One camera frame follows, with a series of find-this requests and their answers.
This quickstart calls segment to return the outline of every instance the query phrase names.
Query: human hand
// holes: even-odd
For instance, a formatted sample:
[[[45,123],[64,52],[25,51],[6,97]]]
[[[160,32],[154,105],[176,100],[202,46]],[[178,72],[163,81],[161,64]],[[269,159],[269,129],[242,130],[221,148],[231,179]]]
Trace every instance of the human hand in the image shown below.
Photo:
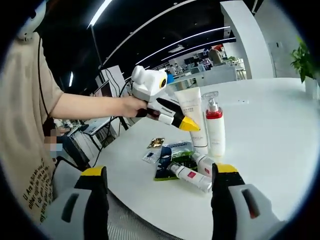
[[[125,118],[134,118],[138,114],[139,109],[147,109],[147,103],[133,96],[119,98],[120,116]]]

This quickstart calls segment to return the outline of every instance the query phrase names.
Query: black ceiling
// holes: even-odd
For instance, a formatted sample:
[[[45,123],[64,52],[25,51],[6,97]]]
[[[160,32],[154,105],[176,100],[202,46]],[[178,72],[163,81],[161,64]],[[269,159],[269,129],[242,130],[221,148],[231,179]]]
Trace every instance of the black ceiling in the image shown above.
[[[44,54],[57,83],[69,93],[90,93],[97,88],[95,77],[99,61],[92,32],[92,17],[104,0],[50,0],[39,27]],[[99,52],[104,62],[111,52],[142,24],[182,0],[113,0],[94,25]],[[254,0],[244,1],[252,9]],[[126,41],[107,61],[106,67],[119,65],[124,77],[135,64],[155,51],[194,34],[224,26],[219,0],[196,0],[157,18]],[[186,49],[224,38],[214,31],[181,42]],[[170,56],[170,49],[146,59],[142,66],[155,67]],[[71,71],[72,87],[68,87]]]

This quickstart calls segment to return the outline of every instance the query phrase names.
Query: office desk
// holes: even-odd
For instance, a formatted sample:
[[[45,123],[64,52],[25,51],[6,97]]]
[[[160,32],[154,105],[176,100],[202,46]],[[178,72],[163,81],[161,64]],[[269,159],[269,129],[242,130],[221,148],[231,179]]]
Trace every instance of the office desk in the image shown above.
[[[201,88],[219,91],[226,133],[224,163],[271,200],[289,219],[309,190],[319,152],[319,113],[298,78],[234,81]],[[108,187],[128,208],[159,229],[186,240],[210,240],[211,195],[182,180],[153,181],[142,160],[152,138],[190,140],[188,132],[144,118],[101,152]]]

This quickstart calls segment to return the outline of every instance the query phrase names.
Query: yellow controller tip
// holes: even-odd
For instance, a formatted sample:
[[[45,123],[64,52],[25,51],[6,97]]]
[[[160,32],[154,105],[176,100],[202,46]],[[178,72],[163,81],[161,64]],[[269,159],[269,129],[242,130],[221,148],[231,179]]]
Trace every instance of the yellow controller tip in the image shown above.
[[[200,127],[191,118],[185,116],[179,126],[179,129],[188,132],[200,131]]]

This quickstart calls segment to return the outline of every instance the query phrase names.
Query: white bottle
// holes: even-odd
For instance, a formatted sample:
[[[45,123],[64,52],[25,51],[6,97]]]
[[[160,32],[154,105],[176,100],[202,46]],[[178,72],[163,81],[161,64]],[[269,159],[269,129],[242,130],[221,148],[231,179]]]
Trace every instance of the white bottle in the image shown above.
[[[213,157],[222,157],[226,151],[225,119],[221,107],[214,98],[208,100],[208,109],[205,113],[208,129],[210,153]]]
[[[215,161],[211,157],[194,152],[192,155],[192,160],[196,162],[196,165],[198,166],[198,172],[200,174],[212,178],[212,164],[214,164]]]
[[[199,172],[193,171],[185,166],[181,166],[176,162],[171,163],[167,169],[171,170],[179,179],[183,179],[195,185],[205,193],[209,193],[212,189],[211,178],[204,176]]]

